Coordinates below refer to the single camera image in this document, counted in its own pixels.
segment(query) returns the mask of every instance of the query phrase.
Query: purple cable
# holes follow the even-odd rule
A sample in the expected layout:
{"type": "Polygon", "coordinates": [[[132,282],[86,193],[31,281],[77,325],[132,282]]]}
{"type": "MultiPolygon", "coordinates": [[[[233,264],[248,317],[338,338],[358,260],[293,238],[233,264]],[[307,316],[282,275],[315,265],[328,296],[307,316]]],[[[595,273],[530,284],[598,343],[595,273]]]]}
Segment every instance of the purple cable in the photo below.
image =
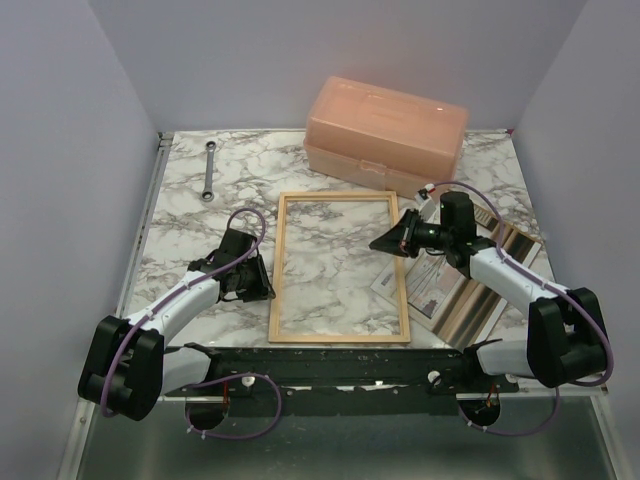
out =
{"type": "Polygon", "coordinates": [[[465,422],[467,422],[467,425],[469,427],[474,428],[483,433],[498,435],[499,437],[526,437],[529,435],[535,435],[536,433],[540,433],[549,425],[551,425],[551,422],[553,422],[558,416],[558,412],[560,411],[560,389],[556,387],[555,391],[556,391],[556,396],[553,401],[553,411],[551,412],[551,415],[549,415],[549,418],[547,418],[544,422],[542,422],[537,427],[531,428],[529,430],[525,430],[523,432],[507,432],[505,430],[497,430],[497,429],[490,429],[487,427],[481,427],[480,425],[477,425],[473,423],[471,420],[469,420],[469,418],[465,415],[464,411],[462,410],[462,408],[460,408],[459,405],[458,405],[458,413],[460,413],[460,416],[464,419],[465,422]]]}
{"type": "Polygon", "coordinates": [[[209,278],[211,278],[211,277],[213,277],[215,275],[218,275],[220,273],[226,272],[227,270],[235,267],[240,262],[244,262],[247,258],[249,258],[249,256],[253,252],[255,252],[258,249],[258,246],[264,240],[264,236],[265,236],[265,234],[267,232],[267,221],[265,220],[264,216],[259,211],[255,210],[253,208],[249,208],[249,207],[240,208],[239,210],[236,210],[229,217],[229,220],[227,221],[227,228],[229,228],[229,225],[231,225],[231,221],[239,213],[242,213],[242,212],[251,212],[251,213],[255,214],[260,219],[260,225],[262,227],[262,232],[260,233],[260,236],[258,237],[258,240],[256,241],[256,243],[254,243],[251,246],[251,248],[245,254],[241,255],[240,257],[238,257],[234,261],[229,262],[228,264],[226,264],[226,265],[224,265],[224,266],[222,266],[222,267],[220,267],[220,268],[208,273],[207,275],[203,275],[201,277],[196,278],[195,280],[192,280],[191,282],[188,283],[187,286],[182,285],[180,288],[174,290],[171,294],[167,295],[161,302],[159,302],[155,307],[153,307],[153,309],[151,310],[151,314],[150,315],[145,315],[133,327],[131,327],[131,330],[129,330],[127,332],[127,334],[125,335],[125,337],[122,339],[122,342],[120,343],[120,346],[118,347],[118,350],[116,350],[116,353],[113,356],[113,361],[111,362],[111,365],[109,366],[109,370],[107,371],[107,376],[104,379],[104,386],[102,387],[102,393],[100,394],[100,413],[102,413],[102,415],[104,417],[113,417],[113,416],[116,415],[114,412],[110,411],[109,408],[107,407],[107,399],[109,397],[109,390],[111,389],[111,384],[113,382],[113,376],[115,375],[116,369],[118,367],[118,364],[120,363],[120,358],[122,357],[124,351],[127,349],[127,346],[129,345],[129,342],[131,341],[133,336],[136,334],[136,332],[138,330],[140,330],[140,327],[142,327],[145,323],[147,323],[149,320],[151,320],[160,310],[162,310],[169,302],[171,302],[174,298],[176,298],[182,292],[187,290],[187,288],[191,288],[194,285],[198,285],[199,283],[204,282],[205,280],[208,280],[209,278]]]}
{"type": "Polygon", "coordinates": [[[275,427],[276,423],[278,423],[278,420],[280,419],[280,414],[282,413],[282,395],[280,394],[280,389],[278,388],[276,383],[273,380],[271,380],[269,377],[267,377],[266,375],[262,375],[260,373],[237,373],[235,375],[229,375],[228,377],[218,378],[218,379],[212,380],[210,382],[198,383],[196,385],[189,385],[189,387],[191,387],[191,388],[211,387],[212,385],[218,385],[218,384],[223,383],[223,382],[228,382],[230,380],[236,380],[238,378],[244,378],[244,377],[260,378],[260,379],[264,380],[265,382],[267,382],[269,385],[271,385],[271,388],[273,388],[273,391],[276,394],[276,399],[278,400],[278,406],[276,407],[276,413],[273,416],[273,420],[271,420],[271,423],[269,423],[269,425],[267,425],[265,428],[263,428],[262,430],[260,430],[260,431],[258,431],[256,433],[248,433],[246,435],[226,435],[224,433],[208,432],[206,430],[198,430],[197,428],[195,428],[193,426],[193,424],[191,423],[190,411],[187,410],[187,412],[185,414],[185,418],[187,420],[187,423],[189,424],[189,430],[187,430],[187,433],[190,433],[191,431],[194,431],[194,432],[199,433],[199,434],[201,434],[203,436],[206,436],[206,437],[221,438],[223,440],[251,440],[253,438],[261,437],[265,433],[269,432],[273,427],[275,427]]]}
{"type": "MultiPolygon", "coordinates": [[[[605,369],[605,372],[602,375],[602,377],[600,377],[600,378],[598,378],[596,380],[593,380],[593,381],[576,380],[575,382],[571,382],[571,383],[573,385],[578,385],[578,386],[581,386],[581,387],[597,387],[599,385],[604,384],[611,377],[611,374],[613,373],[613,365],[614,365],[613,351],[611,350],[611,344],[609,343],[609,339],[604,334],[602,329],[598,326],[598,324],[593,319],[593,317],[591,315],[589,315],[589,313],[584,308],[582,308],[578,304],[578,302],[576,302],[573,298],[571,298],[569,295],[567,295],[566,292],[564,292],[563,290],[557,288],[554,285],[547,284],[543,280],[540,280],[537,276],[535,276],[531,272],[529,272],[529,270],[527,270],[522,265],[520,265],[518,262],[516,262],[515,260],[512,260],[511,257],[509,257],[508,255],[505,254],[504,250],[502,250],[502,242],[504,240],[504,230],[505,230],[504,219],[502,218],[502,215],[500,215],[500,212],[498,212],[498,209],[495,207],[495,205],[491,202],[491,200],[489,200],[489,198],[484,193],[482,193],[477,188],[472,187],[471,185],[468,185],[468,184],[466,184],[464,182],[459,182],[457,180],[451,180],[450,182],[439,182],[439,183],[434,184],[435,187],[439,187],[441,185],[458,185],[460,187],[463,187],[463,188],[466,188],[468,190],[471,190],[473,193],[478,195],[487,204],[487,206],[491,209],[491,211],[493,212],[495,217],[498,219],[498,224],[500,226],[500,229],[499,229],[499,232],[498,232],[498,241],[496,242],[497,243],[496,251],[498,252],[498,256],[507,265],[509,265],[514,270],[516,270],[518,273],[520,273],[525,278],[528,278],[529,280],[531,280],[535,284],[539,285],[541,288],[543,288],[545,290],[548,290],[551,293],[561,297],[569,305],[571,305],[573,308],[575,308],[578,311],[578,313],[580,313],[580,315],[582,315],[582,317],[587,321],[589,326],[596,332],[596,335],[598,336],[598,339],[602,343],[602,346],[603,346],[604,351],[605,351],[605,355],[607,357],[607,368],[605,369]]],[[[481,427],[479,425],[476,425],[474,423],[471,423],[470,426],[475,428],[476,430],[481,430],[481,431],[484,431],[484,432],[487,432],[487,433],[491,433],[491,434],[494,434],[494,435],[509,436],[509,437],[533,435],[535,433],[538,433],[538,432],[542,431],[547,426],[549,426],[549,424],[556,418],[559,408],[560,408],[560,390],[556,387],[556,400],[555,400],[555,404],[554,404],[554,407],[553,407],[553,413],[540,426],[538,426],[538,427],[536,427],[536,428],[534,428],[532,430],[528,430],[528,431],[525,431],[525,432],[510,433],[510,432],[504,432],[504,431],[500,431],[500,430],[489,430],[487,428],[483,428],[483,427],[481,427]]],[[[463,418],[467,422],[470,422],[470,420],[464,415],[464,412],[462,412],[462,410],[460,410],[460,413],[462,414],[463,418]]]]}

